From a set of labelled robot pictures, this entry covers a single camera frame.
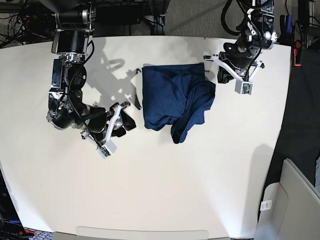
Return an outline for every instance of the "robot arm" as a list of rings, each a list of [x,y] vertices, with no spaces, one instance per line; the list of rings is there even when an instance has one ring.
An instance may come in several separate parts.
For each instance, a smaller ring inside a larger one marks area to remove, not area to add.
[[[53,62],[47,120],[59,130],[70,126],[82,130],[82,138],[97,145],[98,152],[105,158],[116,150],[110,136],[121,137],[126,131],[134,129],[136,124],[123,111],[130,105],[129,102],[116,103],[109,110],[82,102],[81,89],[87,80],[84,65],[95,50],[92,41],[95,2],[43,0],[43,3],[57,12],[52,53],[59,56]],[[85,58],[90,44],[92,52]]]
[[[226,84],[235,79],[235,91],[239,94],[251,94],[253,89],[252,79],[259,68],[264,68],[261,61],[257,61],[262,50],[271,49],[277,41],[274,31],[274,2],[273,0],[253,0],[252,5],[246,0],[236,0],[244,14],[242,23],[232,31],[225,22],[226,12],[232,2],[228,0],[222,10],[221,23],[223,28],[232,35],[240,35],[235,43],[226,42],[224,51],[218,55],[204,56],[207,61],[218,64],[217,80],[220,84]],[[250,67],[255,69],[249,75]]]

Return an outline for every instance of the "gray carpet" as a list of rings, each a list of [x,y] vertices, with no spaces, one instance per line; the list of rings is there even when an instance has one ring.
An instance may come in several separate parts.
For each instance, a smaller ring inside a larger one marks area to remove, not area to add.
[[[35,231],[36,236],[34,236],[33,238],[29,238],[29,240],[52,240],[52,238],[54,237],[53,232],[38,231],[38,230],[32,230],[32,231]]]
[[[166,15],[166,35],[206,38],[236,38],[226,33],[221,25],[221,12],[226,0],[171,0]],[[291,12],[292,0],[287,0]],[[286,14],[285,0],[275,1],[275,30],[280,32],[280,15]],[[226,14],[232,30],[241,23],[243,14],[234,0]]]

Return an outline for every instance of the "white label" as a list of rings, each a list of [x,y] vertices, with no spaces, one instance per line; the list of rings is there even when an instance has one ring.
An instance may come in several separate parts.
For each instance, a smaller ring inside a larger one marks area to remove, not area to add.
[[[260,211],[270,210],[272,207],[272,200],[261,202]]]

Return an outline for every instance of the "black cable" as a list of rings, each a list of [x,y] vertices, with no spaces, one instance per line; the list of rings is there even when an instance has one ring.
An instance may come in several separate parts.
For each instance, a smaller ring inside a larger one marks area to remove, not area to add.
[[[0,17],[0,19],[9,19],[9,18],[13,18],[13,17],[15,17],[15,16],[18,16],[19,14],[15,14],[15,15],[11,15],[11,16],[8,16],[8,17]]]
[[[99,148],[102,147],[102,144],[97,140],[97,138],[92,134],[92,132],[90,131],[89,129],[89,126],[86,124],[86,121],[84,120],[84,118],[81,116],[81,114],[78,112],[78,110],[75,108],[71,98],[70,98],[70,91],[71,91],[71,87],[72,87],[72,83],[77,75],[77,73],[80,71],[80,69],[82,69],[84,67],[84,65],[89,61],[89,59],[92,57],[92,55],[94,54],[95,52],[95,44],[94,42],[91,40],[88,44],[89,45],[92,45],[92,51],[90,53],[90,55],[86,58],[86,60],[83,62],[83,64],[75,71],[71,81],[70,81],[70,84],[69,84],[69,90],[68,90],[68,93],[67,93],[67,99],[69,100],[70,104],[71,104],[71,107],[73,108],[73,110],[75,111],[75,113],[78,115],[79,119],[81,120],[81,122],[83,123],[83,125],[86,127],[87,131],[89,132],[89,134],[92,136],[92,138],[94,139],[95,143],[99,146]]]
[[[228,11],[228,9],[229,9],[232,1],[233,1],[233,0],[228,0],[228,1],[225,3],[225,5],[224,5],[224,7],[223,7],[223,9],[222,9],[222,14],[221,14],[221,18],[220,18],[220,19],[221,19],[221,24],[222,24],[223,29],[224,29],[228,34],[231,34],[231,35],[233,35],[233,36],[239,36],[241,32],[240,32],[240,31],[232,31],[232,30],[228,27],[228,25],[227,25],[227,23],[226,23],[226,14],[227,14],[227,11]]]
[[[7,37],[8,37],[8,38],[10,37],[9,29],[10,29],[10,25],[11,25],[12,19],[13,19],[13,17],[10,18],[10,20],[8,21],[8,26],[7,26],[7,28],[6,28],[6,30],[7,30],[6,34],[7,34]]]
[[[149,19],[146,19],[146,18],[144,18],[146,21],[148,21],[149,23],[152,23],[152,24],[157,24],[157,25],[159,25],[159,26],[161,26],[161,27],[164,27],[164,25],[162,25],[161,23],[159,23],[159,22],[156,22],[156,21],[151,21],[151,20],[149,20]]]
[[[236,0],[241,11],[243,12],[243,14],[247,14],[244,7],[242,6],[240,0]],[[257,27],[253,24],[253,22],[251,21],[251,19],[249,17],[247,17],[247,20],[248,22],[252,25],[253,29],[258,33],[258,37],[259,37],[259,52],[257,53],[257,55],[253,58],[253,60],[250,62],[249,66],[248,66],[248,69],[245,73],[246,76],[249,75],[249,70],[251,68],[251,66],[254,64],[254,62],[257,60],[257,58],[259,57],[259,55],[261,54],[261,51],[262,51],[262,36],[261,36],[261,33],[260,31],[257,29]]]
[[[320,21],[318,19],[316,19],[314,16],[309,16],[309,18],[316,20],[320,24]]]
[[[285,0],[285,4],[284,4],[284,6],[285,6],[285,11],[286,11],[286,14],[287,14],[287,15],[290,15],[290,14],[289,14],[289,11],[288,11],[287,1],[288,1],[288,0]]]
[[[312,25],[312,26],[320,27],[319,24],[314,24],[314,23],[311,23],[311,22],[309,24]]]
[[[244,6],[246,6],[247,8],[250,8],[250,9],[263,9],[264,7],[268,6],[273,0],[267,0],[265,3],[261,4],[261,5],[257,5],[257,6],[252,6],[252,5],[249,5],[243,1],[240,1],[240,3]]]
[[[300,40],[301,40],[301,42],[302,42],[303,39],[304,39],[302,28],[301,28],[301,26],[299,25],[298,21],[295,21],[294,26],[296,26],[296,25],[298,26],[298,33],[300,34]]]
[[[152,11],[152,6],[151,6],[151,4],[149,4],[149,6],[150,6],[150,10],[151,10],[151,14],[152,14],[152,16],[153,16],[153,19],[156,21],[156,24],[160,25],[160,23],[158,22],[158,18],[155,17],[154,12]]]
[[[1,44],[0,44],[0,49],[3,48],[3,47],[5,47],[5,46],[7,46],[7,45],[10,44],[10,43],[12,43],[13,41],[17,40],[18,37],[20,37],[22,34],[23,34],[23,32],[20,32],[19,34],[16,34],[16,35],[10,37],[10,38],[8,39],[8,41],[5,41],[5,42],[1,43]]]
[[[19,16],[17,16],[17,18],[16,18],[16,21],[15,21],[15,23],[14,23],[14,25],[13,25],[13,34],[15,35],[16,34],[16,25],[17,25],[17,23],[19,22]]]
[[[101,4],[110,4],[112,7],[114,7],[116,4],[122,4],[126,3],[125,6],[131,5],[132,3],[134,4],[144,4],[147,0],[144,1],[136,1],[136,0],[121,0],[121,1],[107,1],[107,0],[101,0],[100,2],[97,2],[96,6],[99,6]]]

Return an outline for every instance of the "blue cloth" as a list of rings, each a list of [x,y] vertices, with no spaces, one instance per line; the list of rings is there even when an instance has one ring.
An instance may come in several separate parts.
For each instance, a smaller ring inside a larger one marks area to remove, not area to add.
[[[204,124],[216,85],[205,77],[205,65],[146,66],[142,68],[143,117],[147,129],[172,125],[175,144],[183,143],[195,124]]]

